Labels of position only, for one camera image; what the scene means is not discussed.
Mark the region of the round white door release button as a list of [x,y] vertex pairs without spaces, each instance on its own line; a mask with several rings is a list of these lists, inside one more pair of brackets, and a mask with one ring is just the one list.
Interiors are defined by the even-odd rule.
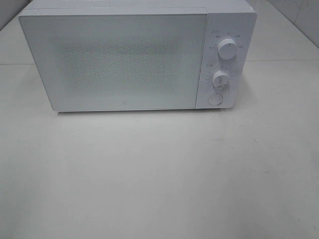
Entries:
[[220,105],[223,101],[223,96],[221,94],[212,94],[208,97],[208,103],[212,106]]

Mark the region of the white microwave knob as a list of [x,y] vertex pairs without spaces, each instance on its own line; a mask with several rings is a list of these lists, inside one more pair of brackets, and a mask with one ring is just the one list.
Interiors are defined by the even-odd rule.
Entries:
[[237,54],[238,42],[235,38],[226,37],[217,43],[217,53],[223,60],[230,60]]
[[225,71],[216,71],[212,76],[212,82],[215,88],[224,87],[229,84],[230,76]]

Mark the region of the white microwave door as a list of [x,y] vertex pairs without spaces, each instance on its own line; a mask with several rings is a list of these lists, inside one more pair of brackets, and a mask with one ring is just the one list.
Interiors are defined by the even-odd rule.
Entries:
[[19,20],[55,111],[195,107],[204,14]]

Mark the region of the white microwave oven body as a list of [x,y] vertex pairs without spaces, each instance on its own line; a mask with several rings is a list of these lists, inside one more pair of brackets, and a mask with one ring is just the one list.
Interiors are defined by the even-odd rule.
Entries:
[[[192,109],[227,109],[234,105],[257,14],[244,0],[34,0],[22,16],[65,15],[180,15],[204,14],[206,27],[202,46],[196,104]],[[223,60],[217,43],[226,37],[238,42],[237,54]],[[215,88],[212,76],[225,71],[228,85]],[[212,106],[208,97],[221,94],[220,105]]]

